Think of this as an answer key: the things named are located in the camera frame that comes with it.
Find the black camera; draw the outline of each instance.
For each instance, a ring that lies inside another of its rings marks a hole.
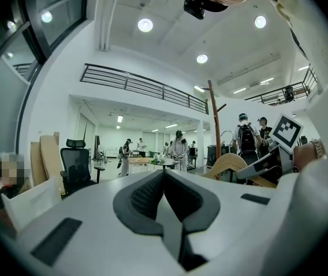
[[[201,5],[196,3],[194,0],[184,1],[184,11],[199,20],[204,19],[204,9],[201,8]]]

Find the white ceiling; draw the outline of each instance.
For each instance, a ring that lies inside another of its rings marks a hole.
[[[143,106],[128,105],[108,100],[76,98],[76,101],[80,104],[86,104],[103,127],[116,128],[121,126],[121,129],[143,132],[159,129],[158,133],[175,133],[177,130],[186,132],[197,129],[197,120]],[[117,122],[119,115],[123,116],[121,124]],[[171,124],[178,124],[178,126],[165,129],[166,126]],[[209,129],[210,125],[205,123],[204,128]]]
[[[191,75],[194,83],[206,85],[211,79],[219,95],[237,98],[286,86],[294,68],[306,61],[296,56],[289,26],[269,0],[247,0],[222,13],[206,12],[203,21],[185,13],[183,4],[184,0],[118,0],[110,43],[169,63]],[[267,19],[263,29],[254,25],[259,15]],[[153,21],[152,31],[139,31],[141,18]],[[202,53],[209,60],[200,65],[196,57]],[[270,85],[249,88],[268,78],[274,78]],[[247,91],[233,94],[243,87]]]

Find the metal railing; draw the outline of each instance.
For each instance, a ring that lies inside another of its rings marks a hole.
[[[25,77],[27,70],[31,66],[31,63],[21,63],[21,64],[15,64],[13,67],[14,69],[23,77]]]
[[[185,106],[198,112],[209,113],[207,102],[201,99],[153,79],[116,68],[85,63],[84,73],[80,81],[136,92]]]
[[[307,98],[312,89],[317,85],[317,77],[313,68],[309,66],[304,80],[283,88],[275,89],[245,100],[261,102],[268,105],[280,105],[294,100]]]

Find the backpack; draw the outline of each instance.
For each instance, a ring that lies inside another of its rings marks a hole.
[[[124,157],[124,154],[123,154],[123,147],[119,148],[119,151],[118,151],[118,159],[123,159]]]
[[[238,125],[238,140],[240,152],[249,152],[256,150],[256,134],[250,125],[251,122],[248,123],[248,125]]]

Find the recessed light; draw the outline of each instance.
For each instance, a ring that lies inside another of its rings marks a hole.
[[[194,86],[194,89],[196,89],[197,91],[200,91],[200,92],[204,92],[204,90],[203,89],[201,89],[200,87],[198,87],[198,86]]]
[[[301,67],[301,68],[299,69],[299,71],[306,70],[307,68],[309,68],[309,66]]]
[[[148,18],[143,18],[138,22],[138,28],[144,32],[147,33],[153,28],[153,22],[149,20]]]
[[[8,29],[11,29],[13,26],[14,26],[14,22],[13,21],[7,22]]]
[[[52,21],[53,15],[51,14],[51,12],[46,11],[41,15],[41,19],[42,19],[43,22],[48,23],[48,22]]]
[[[246,88],[243,88],[243,89],[240,89],[240,90],[238,90],[238,91],[235,91],[233,94],[237,94],[237,93],[242,92],[242,91],[244,91],[244,90],[246,90]]]
[[[267,80],[263,80],[260,84],[261,85],[267,85],[267,83],[269,82],[269,81],[272,81],[273,80],[273,78],[271,78],[271,79],[267,79]]]
[[[209,57],[206,55],[206,54],[201,54],[201,55],[198,55],[197,57],[197,62],[198,63],[206,63],[208,61]]]
[[[266,26],[266,18],[264,16],[257,16],[256,19],[254,20],[254,24],[259,29],[262,29],[264,28],[264,26]]]

